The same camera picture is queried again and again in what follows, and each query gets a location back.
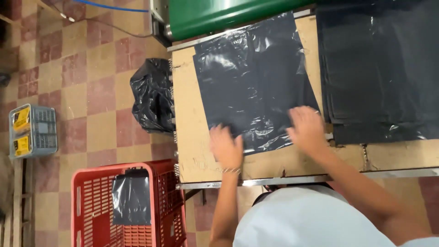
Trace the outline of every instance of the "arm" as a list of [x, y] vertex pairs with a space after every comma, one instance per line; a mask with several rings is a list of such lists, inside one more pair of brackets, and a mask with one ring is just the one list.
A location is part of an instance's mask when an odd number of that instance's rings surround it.
[[[235, 140], [230, 135], [228, 127], [221, 125], [210, 131], [210, 149], [221, 168], [239, 168], [243, 159], [242, 137]], [[213, 214], [210, 235], [210, 247], [232, 247], [238, 226], [237, 184], [238, 173], [227, 172], [222, 176], [218, 201]]]
[[290, 116], [295, 127], [287, 132], [293, 143], [319, 163], [341, 186], [346, 199], [395, 245], [433, 236], [395, 197], [331, 151], [316, 110], [297, 107]]

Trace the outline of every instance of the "yellow label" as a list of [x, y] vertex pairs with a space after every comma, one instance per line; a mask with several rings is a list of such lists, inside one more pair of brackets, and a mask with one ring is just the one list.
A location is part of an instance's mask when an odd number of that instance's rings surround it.
[[19, 130], [26, 126], [29, 119], [29, 107], [19, 110], [14, 114], [14, 130]]
[[15, 156], [20, 156], [30, 152], [29, 136], [21, 137], [14, 141]]

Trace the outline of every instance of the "hand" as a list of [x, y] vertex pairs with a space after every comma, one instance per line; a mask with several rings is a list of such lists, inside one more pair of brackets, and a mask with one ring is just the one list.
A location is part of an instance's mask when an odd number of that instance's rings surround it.
[[229, 127], [221, 124], [213, 127], [210, 130], [210, 151], [222, 168], [239, 168], [244, 155], [242, 136], [233, 139]]
[[309, 106], [295, 107], [290, 109], [289, 115], [294, 127], [287, 128], [287, 133], [302, 152], [315, 159], [328, 149], [323, 121], [315, 109]]

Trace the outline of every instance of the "red plastic crate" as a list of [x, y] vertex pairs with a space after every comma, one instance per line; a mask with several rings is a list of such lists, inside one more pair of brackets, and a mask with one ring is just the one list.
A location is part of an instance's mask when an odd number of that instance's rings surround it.
[[[182, 247], [186, 245], [183, 191], [174, 161], [161, 160], [78, 170], [72, 177], [73, 247]], [[150, 178], [151, 226], [113, 225], [112, 180], [128, 168]]]

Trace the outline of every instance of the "gray plastic crate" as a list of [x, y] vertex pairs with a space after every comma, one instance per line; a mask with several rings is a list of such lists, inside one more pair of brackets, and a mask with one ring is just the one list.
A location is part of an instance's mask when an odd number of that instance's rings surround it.
[[[23, 136], [15, 132], [12, 126], [12, 116], [19, 110], [29, 106], [30, 114], [30, 135], [29, 142], [32, 150], [23, 155], [15, 156], [14, 140]], [[9, 113], [9, 151], [12, 159], [31, 158], [49, 155], [58, 150], [55, 109], [26, 104]]]

